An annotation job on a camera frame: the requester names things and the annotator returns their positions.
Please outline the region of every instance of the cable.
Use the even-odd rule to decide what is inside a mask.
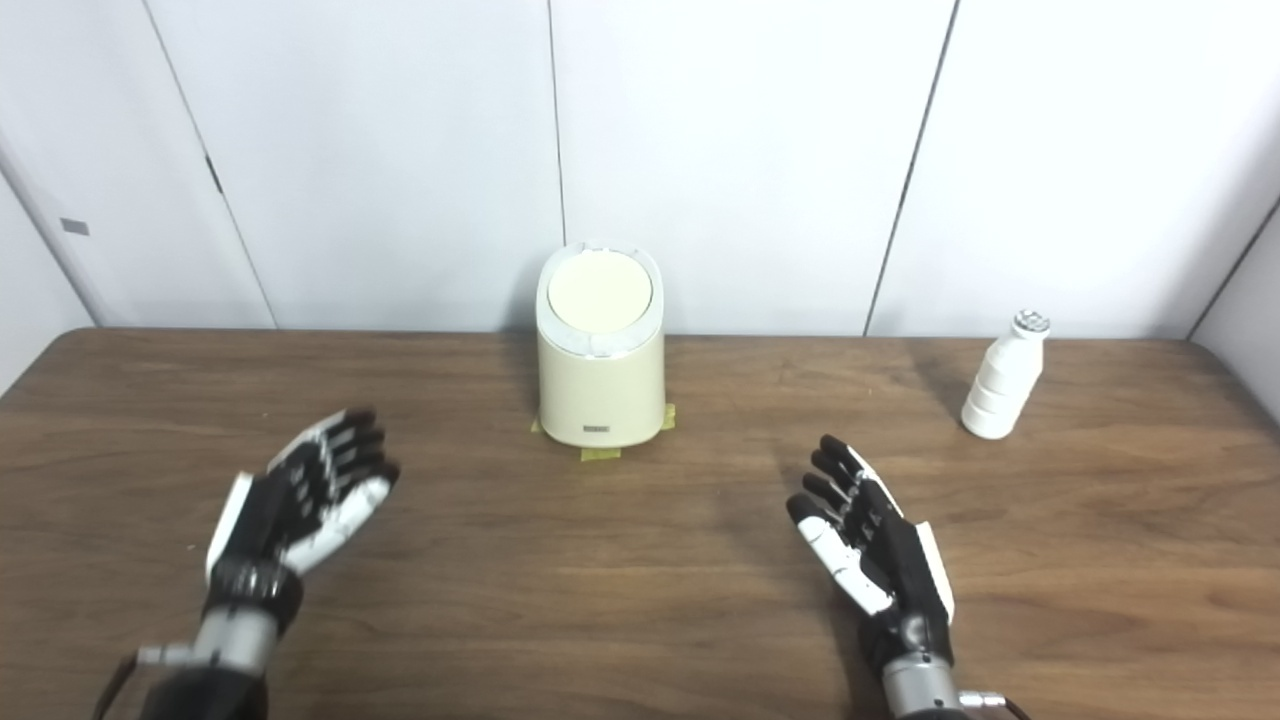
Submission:
[[[124,656],[124,660],[115,666],[115,673],[111,679],[108,680],[106,687],[102,688],[102,694],[97,698],[97,705],[93,706],[93,720],[102,720],[106,717],[106,711],[111,708],[111,703],[115,702],[115,696],[120,694],[120,688],[124,683],[129,680],[129,675],[138,666],[137,653],[129,653]]]
[[[1011,712],[1014,717],[1018,717],[1018,720],[1032,720],[1030,715],[1027,715],[1021,707],[1018,707],[1016,702],[1009,700],[1007,697],[1005,698],[1005,710],[1009,710],[1009,712]]]

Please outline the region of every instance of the white finger segment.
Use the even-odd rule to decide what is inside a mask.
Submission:
[[[845,544],[831,523],[822,518],[805,518],[796,523],[796,528],[836,583],[864,612],[876,615],[893,605],[893,596],[884,592],[863,573],[859,565],[863,557],[861,551]]]

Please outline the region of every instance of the masking tape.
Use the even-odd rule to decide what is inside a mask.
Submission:
[[[621,447],[584,447],[582,448],[582,462],[590,460],[614,460],[622,457]]]

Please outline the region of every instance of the robotic hand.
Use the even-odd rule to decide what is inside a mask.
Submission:
[[[209,546],[195,642],[129,656],[95,719],[138,664],[179,667],[147,693],[143,720],[266,717],[262,675],[302,605],[302,575],[351,538],[399,477],[375,421],[372,411],[338,413],[303,430],[264,473],[236,478]]]
[[[928,523],[911,524],[876,470],[858,451],[822,438],[806,473],[810,495],[787,500],[787,512],[836,584],[861,610],[858,641],[881,678],[899,720],[963,720],[966,708],[1006,707],[996,693],[956,691],[950,624],[955,598]]]

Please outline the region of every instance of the wooden table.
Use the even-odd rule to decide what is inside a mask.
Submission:
[[[581,462],[530,432],[530,337],[64,336],[0,398],[0,715],[86,717],[123,652],[189,639],[234,473],[367,404],[403,478],[307,579],[273,720],[884,716],[782,506],[824,432],[933,521],[964,687],[1036,720],[1280,714],[1275,425],[1196,346],[1056,341],[980,441],[984,346],[671,338],[678,427]]]

